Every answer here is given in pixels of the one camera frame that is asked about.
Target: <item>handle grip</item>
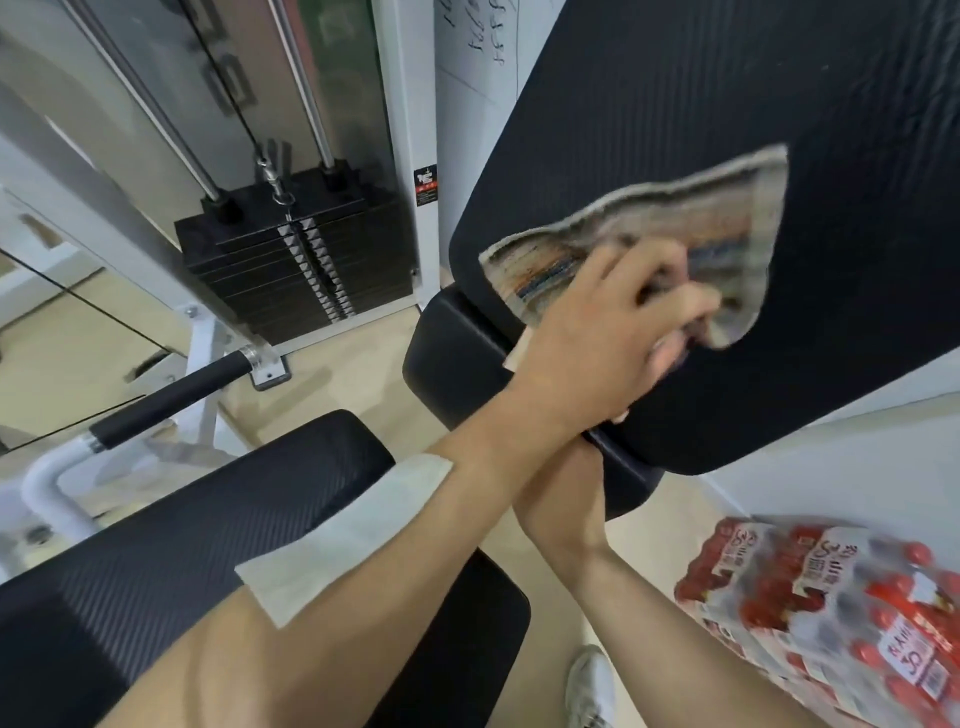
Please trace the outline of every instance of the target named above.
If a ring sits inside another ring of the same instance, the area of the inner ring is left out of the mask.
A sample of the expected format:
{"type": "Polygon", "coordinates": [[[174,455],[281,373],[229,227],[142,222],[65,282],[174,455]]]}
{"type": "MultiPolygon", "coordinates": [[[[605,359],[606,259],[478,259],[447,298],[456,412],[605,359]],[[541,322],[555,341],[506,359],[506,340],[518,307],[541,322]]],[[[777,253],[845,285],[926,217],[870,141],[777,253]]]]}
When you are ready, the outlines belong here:
{"type": "Polygon", "coordinates": [[[252,364],[242,351],[229,353],[193,374],[137,400],[129,407],[107,415],[90,427],[90,434],[97,438],[104,449],[116,448],[194,402],[223,389],[251,369],[252,364]]]}

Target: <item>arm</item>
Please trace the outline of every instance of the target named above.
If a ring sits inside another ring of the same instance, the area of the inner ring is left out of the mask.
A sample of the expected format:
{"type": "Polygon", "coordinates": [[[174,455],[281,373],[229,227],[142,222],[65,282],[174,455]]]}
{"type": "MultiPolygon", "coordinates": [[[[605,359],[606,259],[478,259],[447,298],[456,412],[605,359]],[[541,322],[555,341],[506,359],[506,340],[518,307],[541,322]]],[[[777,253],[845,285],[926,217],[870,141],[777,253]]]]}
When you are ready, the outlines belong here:
{"type": "Polygon", "coordinates": [[[579,439],[567,446],[520,496],[516,514],[651,728],[824,725],[613,552],[596,448],[579,439]]]}
{"type": "Polygon", "coordinates": [[[420,513],[281,630],[241,589],[180,638],[107,717],[125,726],[362,725],[460,569],[520,489],[571,438],[623,411],[670,366],[668,332],[715,310],[693,283],[639,306],[685,250],[601,247],[550,308],[510,386],[432,452],[453,469],[420,513]]]}

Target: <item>shoe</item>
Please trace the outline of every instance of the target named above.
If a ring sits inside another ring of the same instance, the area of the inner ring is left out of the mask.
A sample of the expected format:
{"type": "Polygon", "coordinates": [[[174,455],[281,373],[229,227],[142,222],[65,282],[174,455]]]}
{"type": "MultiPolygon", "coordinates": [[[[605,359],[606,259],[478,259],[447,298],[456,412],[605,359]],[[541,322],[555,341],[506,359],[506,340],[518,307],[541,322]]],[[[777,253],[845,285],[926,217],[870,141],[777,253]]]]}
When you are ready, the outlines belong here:
{"type": "Polygon", "coordinates": [[[596,644],[577,655],[566,676],[568,728],[612,728],[615,708],[613,667],[596,644]]]}

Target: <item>white tissue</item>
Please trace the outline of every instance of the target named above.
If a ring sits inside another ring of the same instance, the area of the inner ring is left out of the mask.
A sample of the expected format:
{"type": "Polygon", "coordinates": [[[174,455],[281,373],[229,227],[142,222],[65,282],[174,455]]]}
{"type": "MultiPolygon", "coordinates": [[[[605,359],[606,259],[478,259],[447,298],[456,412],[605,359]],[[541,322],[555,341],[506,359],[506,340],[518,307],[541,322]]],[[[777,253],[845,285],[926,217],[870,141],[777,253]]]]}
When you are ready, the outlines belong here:
{"type": "Polygon", "coordinates": [[[330,584],[390,541],[433,496],[453,463],[414,455],[362,496],[292,544],[240,564],[236,572],[277,628],[330,584]]]}

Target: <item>forearm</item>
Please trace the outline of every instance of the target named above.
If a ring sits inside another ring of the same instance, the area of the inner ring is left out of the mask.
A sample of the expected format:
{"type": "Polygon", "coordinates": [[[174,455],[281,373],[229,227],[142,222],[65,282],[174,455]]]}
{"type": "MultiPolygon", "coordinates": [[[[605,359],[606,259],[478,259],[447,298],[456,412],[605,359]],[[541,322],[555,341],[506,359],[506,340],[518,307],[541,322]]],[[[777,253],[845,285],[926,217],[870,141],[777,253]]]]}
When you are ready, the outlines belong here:
{"type": "Polygon", "coordinates": [[[823,725],[611,549],[553,565],[651,728],[823,725]]]}
{"type": "Polygon", "coordinates": [[[566,437],[513,393],[494,398],[430,450],[453,469],[388,544],[279,630],[247,589],[230,596],[105,725],[363,725],[470,554],[566,437]]]}

